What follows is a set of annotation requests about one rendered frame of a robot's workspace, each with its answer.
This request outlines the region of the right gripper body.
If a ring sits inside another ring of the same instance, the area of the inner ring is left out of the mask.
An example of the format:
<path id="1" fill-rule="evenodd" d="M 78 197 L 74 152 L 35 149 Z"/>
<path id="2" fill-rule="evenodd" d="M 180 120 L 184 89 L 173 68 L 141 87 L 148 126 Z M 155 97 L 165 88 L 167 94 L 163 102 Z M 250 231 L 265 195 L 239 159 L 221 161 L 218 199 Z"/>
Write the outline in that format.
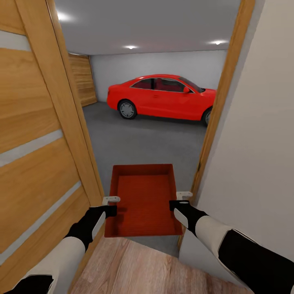
<path id="1" fill-rule="evenodd" d="M 177 205 L 178 202 L 179 202 L 178 200 L 170 200 L 169 201 L 170 211 L 174 211 L 174 208 L 176 207 L 176 205 Z"/>

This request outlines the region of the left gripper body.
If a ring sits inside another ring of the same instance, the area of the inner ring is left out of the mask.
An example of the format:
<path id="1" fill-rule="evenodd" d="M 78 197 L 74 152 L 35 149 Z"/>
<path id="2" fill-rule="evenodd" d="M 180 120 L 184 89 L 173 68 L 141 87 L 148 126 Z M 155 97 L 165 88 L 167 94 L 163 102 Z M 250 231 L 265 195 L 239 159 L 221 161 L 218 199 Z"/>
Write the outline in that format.
<path id="1" fill-rule="evenodd" d="M 117 206 L 116 205 L 104 206 L 104 208 L 107 209 L 106 218 L 112 217 L 112 216 L 117 216 Z"/>

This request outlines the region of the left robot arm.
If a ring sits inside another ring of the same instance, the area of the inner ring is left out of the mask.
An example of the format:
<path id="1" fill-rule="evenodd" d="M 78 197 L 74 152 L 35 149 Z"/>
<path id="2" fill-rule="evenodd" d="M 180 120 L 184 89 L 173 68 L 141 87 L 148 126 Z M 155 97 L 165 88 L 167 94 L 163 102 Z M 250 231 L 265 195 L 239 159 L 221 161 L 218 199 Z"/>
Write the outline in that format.
<path id="1" fill-rule="evenodd" d="M 102 206 L 89 207 L 65 238 L 4 294 L 67 294 L 89 243 L 106 218 L 117 216 L 117 206 L 109 205 L 113 202 L 120 197 L 104 196 Z"/>

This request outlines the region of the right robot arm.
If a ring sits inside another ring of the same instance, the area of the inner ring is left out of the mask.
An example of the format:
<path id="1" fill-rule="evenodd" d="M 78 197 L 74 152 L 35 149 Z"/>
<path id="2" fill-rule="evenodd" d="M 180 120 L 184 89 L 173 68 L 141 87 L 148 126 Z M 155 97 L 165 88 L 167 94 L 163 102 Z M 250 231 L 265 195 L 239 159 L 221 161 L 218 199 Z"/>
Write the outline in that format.
<path id="1" fill-rule="evenodd" d="M 192 197 L 191 192 L 176 192 L 176 196 L 169 201 L 175 218 L 237 281 L 255 294 L 294 294 L 293 261 L 266 249 L 244 231 L 190 206 L 182 197 Z"/>

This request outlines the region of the storage box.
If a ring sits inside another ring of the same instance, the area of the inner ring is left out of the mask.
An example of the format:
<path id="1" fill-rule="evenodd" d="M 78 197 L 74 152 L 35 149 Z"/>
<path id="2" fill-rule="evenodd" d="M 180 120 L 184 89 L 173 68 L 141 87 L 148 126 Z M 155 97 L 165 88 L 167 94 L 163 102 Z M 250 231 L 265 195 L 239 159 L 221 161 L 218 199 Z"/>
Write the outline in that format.
<path id="1" fill-rule="evenodd" d="M 114 165 L 109 196 L 120 197 L 117 216 L 106 218 L 104 237 L 182 235 L 170 211 L 176 200 L 172 164 Z"/>

